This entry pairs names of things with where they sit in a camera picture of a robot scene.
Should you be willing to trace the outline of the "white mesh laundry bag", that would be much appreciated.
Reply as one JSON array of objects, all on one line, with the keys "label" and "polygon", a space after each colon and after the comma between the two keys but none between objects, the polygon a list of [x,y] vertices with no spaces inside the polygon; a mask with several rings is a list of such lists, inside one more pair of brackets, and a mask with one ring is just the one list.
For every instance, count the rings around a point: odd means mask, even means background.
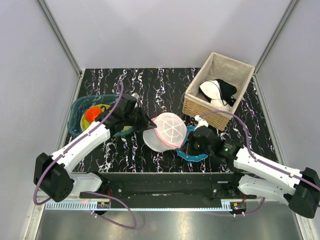
[{"label": "white mesh laundry bag", "polygon": [[143,132],[144,143],[155,152],[179,149],[186,138],[187,127],[176,114],[164,112],[151,119],[156,128]]}]

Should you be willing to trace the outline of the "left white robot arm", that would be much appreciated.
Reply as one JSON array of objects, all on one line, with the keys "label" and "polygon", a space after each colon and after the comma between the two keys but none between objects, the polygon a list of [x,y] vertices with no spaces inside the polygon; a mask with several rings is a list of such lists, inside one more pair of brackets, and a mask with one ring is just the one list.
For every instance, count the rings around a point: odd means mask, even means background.
[{"label": "left white robot arm", "polygon": [[96,173],[73,173],[76,165],[96,147],[120,133],[124,127],[137,132],[157,126],[138,103],[139,95],[124,94],[115,105],[100,113],[72,142],[52,154],[41,153],[35,161],[33,182],[49,199],[59,203],[70,194],[90,192],[97,198],[108,193],[108,186]]}]

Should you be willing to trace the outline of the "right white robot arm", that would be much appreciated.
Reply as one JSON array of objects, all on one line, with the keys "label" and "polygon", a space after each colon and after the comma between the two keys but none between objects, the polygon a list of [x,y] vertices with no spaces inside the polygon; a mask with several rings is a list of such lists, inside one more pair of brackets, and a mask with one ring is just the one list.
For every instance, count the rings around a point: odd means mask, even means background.
[{"label": "right white robot arm", "polygon": [[296,214],[313,219],[320,204],[320,177],[309,167],[291,168],[250,152],[240,144],[220,139],[207,126],[188,134],[181,150],[189,157],[205,154],[240,170],[238,181],[227,185],[228,195],[254,195],[287,205]]}]

